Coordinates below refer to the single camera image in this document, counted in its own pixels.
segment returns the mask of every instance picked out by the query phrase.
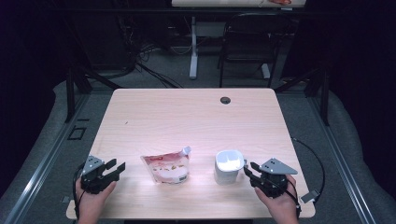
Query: hand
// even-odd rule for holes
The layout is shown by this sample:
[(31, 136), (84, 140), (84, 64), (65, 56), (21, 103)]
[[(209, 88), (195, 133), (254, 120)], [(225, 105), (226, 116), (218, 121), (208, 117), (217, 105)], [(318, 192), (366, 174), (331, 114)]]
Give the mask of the hand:
[(116, 187), (117, 182), (113, 181), (107, 188), (98, 194), (84, 193), (81, 188), (81, 178), (76, 182), (76, 194), (77, 200), (81, 199), (78, 205), (79, 208), (79, 220), (78, 224), (91, 224), (96, 223), (99, 216), (102, 214), (102, 210), (105, 207), (105, 201), (110, 193)]
[[(291, 175), (286, 175), (286, 178), (295, 186), (296, 180)], [(296, 215), (296, 204), (289, 194), (284, 193), (276, 198), (268, 198), (259, 188), (254, 189), (259, 199), (268, 207), (271, 216), (278, 224), (294, 224), (298, 223)], [(294, 187), (288, 183), (288, 192), (294, 197), (296, 192)]]
[(291, 4), (291, 0), (270, 0), (270, 2), (280, 4), (282, 6)]

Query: desk leg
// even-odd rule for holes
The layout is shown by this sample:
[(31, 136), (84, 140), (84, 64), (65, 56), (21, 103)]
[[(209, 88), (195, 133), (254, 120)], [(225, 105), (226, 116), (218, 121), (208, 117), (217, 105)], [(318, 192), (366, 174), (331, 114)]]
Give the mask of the desk leg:
[(264, 63), (262, 65), (262, 77), (263, 78), (270, 78), (271, 73), (270, 73), (270, 69), (268, 68), (268, 63)]
[(198, 67), (198, 53), (197, 53), (197, 34), (195, 31), (195, 17), (191, 20), (191, 65), (190, 65), (190, 79), (197, 78)]

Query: tabletop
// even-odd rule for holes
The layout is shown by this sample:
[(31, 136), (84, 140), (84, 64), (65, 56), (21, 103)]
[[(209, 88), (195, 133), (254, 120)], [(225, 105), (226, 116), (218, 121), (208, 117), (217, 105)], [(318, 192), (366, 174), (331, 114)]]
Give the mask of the tabletop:
[[(227, 97), (228, 104), (220, 99)], [(190, 173), (181, 184), (159, 184), (141, 156), (191, 147)], [(215, 157), (237, 149), (247, 162), (277, 158), (298, 174), (297, 192), (308, 192), (290, 135), (271, 89), (119, 89), (114, 91), (90, 154), (126, 162), (102, 218), (238, 219), (270, 217), (241, 170), (235, 183), (218, 185)], [(67, 216), (76, 218), (74, 202)], [(312, 203), (301, 217), (312, 217)]]
[(304, 7), (306, 0), (290, 0), (280, 5), (270, 0), (172, 0), (173, 7)]

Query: wooden table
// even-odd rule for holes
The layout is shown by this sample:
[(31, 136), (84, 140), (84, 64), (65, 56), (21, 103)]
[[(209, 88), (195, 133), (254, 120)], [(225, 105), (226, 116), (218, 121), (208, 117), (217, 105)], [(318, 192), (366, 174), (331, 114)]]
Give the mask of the wooden table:
[[(221, 97), (229, 97), (227, 105)], [(179, 185), (156, 184), (143, 155), (190, 146), (190, 174)], [(275, 157), (298, 171), (299, 195), (308, 192), (282, 112), (271, 89), (116, 90), (93, 142), (91, 154), (126, 162), (126, 170), (106, 202), (102, 218), (216, 219), (270, 217), (241, 170), (236, 182), (214, 179), (215, 156), (238, 149), (248, 162)], [(76, 218), (74, 202), (67, 216)], [(301, 217), (312, 217), (312, 203)]]
[(268, 0), (172, 0), (173, 7), (304, 7), (306, 0), (281, 6)]

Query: black cable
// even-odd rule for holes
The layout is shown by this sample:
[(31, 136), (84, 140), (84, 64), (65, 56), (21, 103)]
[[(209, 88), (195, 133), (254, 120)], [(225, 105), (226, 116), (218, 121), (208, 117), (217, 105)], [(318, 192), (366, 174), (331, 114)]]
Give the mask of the black cable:
[(154, 51), (154, 47), (151, 44), (146, 45), (145, 47), (142, 47), (140, 52), (137, 54), (137, 57), (140, 61), (142, 62), (148, 62), (149, 61), (149, 55), (150, 53)]
[(79, 203), (81, 202), (81, 199), (82, 199), (82, 196), (85, 194), (85, 190), (84, 191), (82, 191), (82, 194), (81, 194), (81, 196), (79, 196), (79, 199), (78, 199), (78, 205), (79, 205)]
[(324, 189), (324, 186), (325, 186), (325, 181), (326, 181), (326, 174), (325, 174), (325, 171), (324, 171), (323, 163), (322, 163), (322, 161), (320, 160), (318, 154), (314, 151), (314, 149), (312, 149), (312, 148), (309, 147), (307, 144), (305, 144), (304, 142), (300, 141), (300, 140), (297, 139), (297, 138), (292, 137), (291, 140), (293, 140), (293, 141), (295, 141), (295, 142), (298, 142), (298, 143), (300, 143), (301, 145), (303, 145), (304, 147), (308, 148), (308, 149), (312, 152), (312, 154), (314, 154), (314, 156), (317, 158), (317, 160), (318, 160), (318, 162), (319, 162), (319, 164), (320, 164), (320, 168), (321, 168), (321, 170), (322, 170), (322, 184), (321, 184), (321, 187), (320, 187), (318, 196), (314, 199), (314, 204), (315, 204), (315, 203), (318, 202), (318, 200), (319, 200), (319, 198), (320, 198), (320, 196), (321, 196), (321, 194), (322, 194), (322, 192), (323, 192), (323, 189)]
[(79, 219), (79, 200), (81, 200), (81, 198), (77, 201), (77, 194), (76, 194), (76, 182), (77, 182), (77, 176), (80, 170), (82, 170), (84, 168), (85, 162), (83, 162), (75, 171), (74, 176), (73, 176), (73, 199), (75, 201), (75, 211), (76, 211), (76, 217), (77, 220)]
[(301, 206), (300, 206), (300, 203), (298, 202), (296, 187), (288, 180), (288, 182), (293, 186), (294, 192), (296, 192), (296, 196), (294, 196), (288, 190), (282, 189), (278, 184), (274, 183), (272, 180), (265, 178), (265, 181), (268, 181), (270, 184), (274, 185), (278, 189), (281, 189), (284, 193), (287, 193), (294, 200), (294, 203), (296, 204), (296, 216), (298, 219), (300, 217), (300, 213), (301, 213)]
[(170, 87), (172, 87), (172, 88), (183, 88), (179, 83), (177, 83), (176, 81), (174, 81), (172, 78), (170, 78), (170, 77), (168, 77), (168, 76), (166, 76), (166, 75), (163, 75), (163, 74), (154, 72), (154, 71), (152, 71), (151, 69), (147, 68), (147, 67), (146, 67), (145, 65), (143, 65), (142, 63), (136, 63), (136, 65), (139, 65), (142, 69), (144, 69), (144, 70), (145, 70), (146, 72), (148, 72), (150, 75), (152, 75), (152, 76), (158, 78), (158, 79), (161, 81), (161, 83), (162, 83), (165, 87), (167, 87), (166, 85), (168, 85), (168, 86), (170, 86)]
[(112, 79), (112, 78), (116, 78), (116, 77), (125, 77), (126, 75), (132, 73), (134, 71), (134, 66), (132, 67), (127, 67), (123, 70), (121, 70), (119, 73), (117, 74), (112, 74), (112, 75), (101, 75), (101, 77), (105, 77), (107, 79)]

